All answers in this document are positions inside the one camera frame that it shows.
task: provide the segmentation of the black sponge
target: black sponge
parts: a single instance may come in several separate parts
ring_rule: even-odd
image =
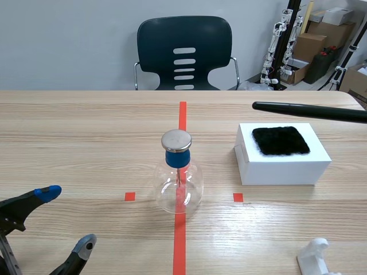
[[[308,154],[309,146],[294,127],[258,128],[252,136],[264,155]]]

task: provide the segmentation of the metal lid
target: metal lid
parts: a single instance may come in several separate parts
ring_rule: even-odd
[[[172,153],[185,152],[191,146],[191,136],[189,133],[183,130],[171,130],[166,132],[162,136],[163,148]]]

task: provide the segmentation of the blue gripper tip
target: blue gripper tip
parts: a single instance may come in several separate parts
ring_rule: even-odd
[[[50,187],[35,189],[34,191],[34,195],[44,203],[48,203],[56,199],[60,194],[61,186],[58,185],[51,185]]]

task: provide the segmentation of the flask cap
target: flask cap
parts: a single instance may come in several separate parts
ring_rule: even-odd
[[[192,138],[189,133],[175,129],[162,136],[162,146],[166,150],[166,163],[172,168],[182,168],[190,163],[190,146]]]

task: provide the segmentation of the white box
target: white box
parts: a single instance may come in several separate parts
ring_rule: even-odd
[[[252,131],[257,128],[293,126],[310,148],[307,155],[264,155]],[[237,132],[235,152],[242,185],[316,184],[331,159],[309,123],[241,123]]]
[[[326,10],[316,10],[310,14],[309,21],[320,23],[325,15]]]
[[[353,16],[353,10],[343,9],[341,7],[334,7],[325,12],[322,22],[340,26],[347,23]]]

